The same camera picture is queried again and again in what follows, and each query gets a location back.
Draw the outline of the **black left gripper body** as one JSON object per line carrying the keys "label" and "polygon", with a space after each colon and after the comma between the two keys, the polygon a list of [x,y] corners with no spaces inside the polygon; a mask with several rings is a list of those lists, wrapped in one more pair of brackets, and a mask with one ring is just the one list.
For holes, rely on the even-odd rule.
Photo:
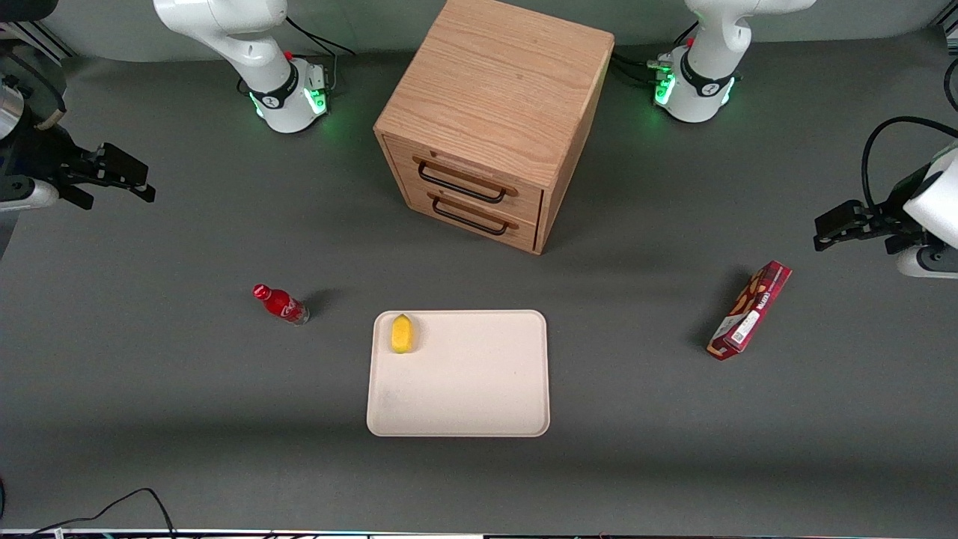
{"label": "black left gripper body", "polygon": [[904,211],[904,204],[917,193],[929,170],[930,165],[924,165],[903,180],[897,181],[886,201],[881,204],[875,204],[869,175],[864,176],[865,201],[872,214],[864,235],[866,240],[889,236],[890,238],[884,242],[885,250],[889,255],[898,255],[911,246],[934,244],[930,232]]}

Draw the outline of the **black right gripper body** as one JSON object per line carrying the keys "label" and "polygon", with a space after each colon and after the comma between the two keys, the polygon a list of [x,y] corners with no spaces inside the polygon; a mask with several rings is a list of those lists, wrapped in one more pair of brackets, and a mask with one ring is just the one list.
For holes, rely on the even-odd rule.
{"label": "black right gripper body", "polygon": [[94,198],[78,187],[89,182],[94,167],[87,151],[61,127],[15,129],[15,209],[34,210],[67,201],[90,210]]}

